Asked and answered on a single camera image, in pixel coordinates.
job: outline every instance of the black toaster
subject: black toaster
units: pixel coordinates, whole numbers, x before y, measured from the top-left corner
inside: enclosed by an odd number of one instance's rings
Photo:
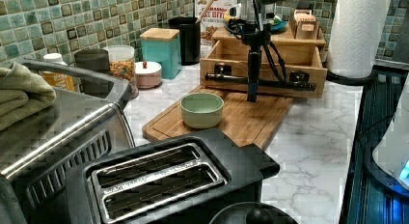
[[[147,144],[70,168],[71,223],[208,223],[222,208],[258,202],[280,166],[219,129]]]

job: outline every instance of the white marble countertop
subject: white marble countertop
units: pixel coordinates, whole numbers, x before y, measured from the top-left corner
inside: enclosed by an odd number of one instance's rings
[[[205,56],[209,46],[202,47]],[[124,114],[137,146],[148,143],[142,126],[199,85],[199,64],[174,80],[140,90]],[[280,173],[263,181],[261,201],[300,224],[339,223],[362,87],[326,82],[321,99],[297,99],[266,152]]]

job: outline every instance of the kitchen towel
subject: kitchen towel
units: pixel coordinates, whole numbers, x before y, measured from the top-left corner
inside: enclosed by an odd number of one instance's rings
[[[0,131],[50,106],[54,89],[19,63],[0,68]]]
[[[340,76],[370,75],[391,0],[338,0],[328,70]]]

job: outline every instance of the jar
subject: jar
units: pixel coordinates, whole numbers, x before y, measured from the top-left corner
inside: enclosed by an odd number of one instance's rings
[[[67,66],[63,61],[63,57],[60,53],[50,53],[43,56],[45,62],[60,64]],[[42,78],[51,86],[59,87],[70,91],[79,92],[79,86],[74,82],[74,78],[65,74],[51,72],[51,71],[42,71]]]
[[[132,98],[138,97],[138,87],[135,75],[135,49],[128,45],[112,45],[104,47],[109,55],[109,70],[115,77],[129,81],[132,88]]]

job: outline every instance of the light green bowl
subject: light green bowl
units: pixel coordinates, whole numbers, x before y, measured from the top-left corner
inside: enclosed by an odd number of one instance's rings
[[[197,129],[217,126],[223,116],[222,98],[210,93],[195,93],[180,101],[181,118],[184,123]]]

